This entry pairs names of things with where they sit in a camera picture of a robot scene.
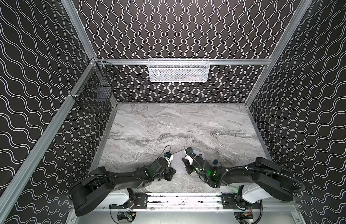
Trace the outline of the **white envelope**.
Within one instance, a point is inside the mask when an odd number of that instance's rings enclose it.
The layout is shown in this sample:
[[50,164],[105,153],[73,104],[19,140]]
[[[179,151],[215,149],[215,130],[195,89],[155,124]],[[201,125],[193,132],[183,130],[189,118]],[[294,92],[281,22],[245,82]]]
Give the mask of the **white envelope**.
[[184,166],[184,163],[182,159],[185,157],[185,150],[179,151],[177,153],[173,154],[174,158],[172,160],[172,168],[176,170],[177,174],[187,174],[186,168]]

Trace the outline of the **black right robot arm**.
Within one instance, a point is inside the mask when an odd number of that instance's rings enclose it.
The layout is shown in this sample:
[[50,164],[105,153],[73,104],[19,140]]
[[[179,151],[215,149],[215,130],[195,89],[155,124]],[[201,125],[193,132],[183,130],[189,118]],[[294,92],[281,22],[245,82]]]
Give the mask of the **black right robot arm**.
[[255,192],[248,191],[247,186],[238,191],[240,198],[247,203],[263,199],[262,190],[280,201],[293,200],[294,184],[297,181],[292,173],[265,158],[258,157],[255,162],[244,166],[217,167],[188,149],[182,162],[188,174],[197,173],[202,182],[214,189],[233,183],[255,184],[252,188]]

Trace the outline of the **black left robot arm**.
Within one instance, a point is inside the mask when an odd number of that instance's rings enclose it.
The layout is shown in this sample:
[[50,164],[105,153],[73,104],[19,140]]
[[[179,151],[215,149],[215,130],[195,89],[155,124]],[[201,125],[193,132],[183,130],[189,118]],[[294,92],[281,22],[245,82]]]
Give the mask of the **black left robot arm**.
[[147,166],[133,172],[114,173],[105,167],[98,167],[69,190],[78,217],[92,212],[112,192],[122,189],[139,189],[149,186],[154,181],[171,181],[176,174],[171,162],[166,158],[155,159]]

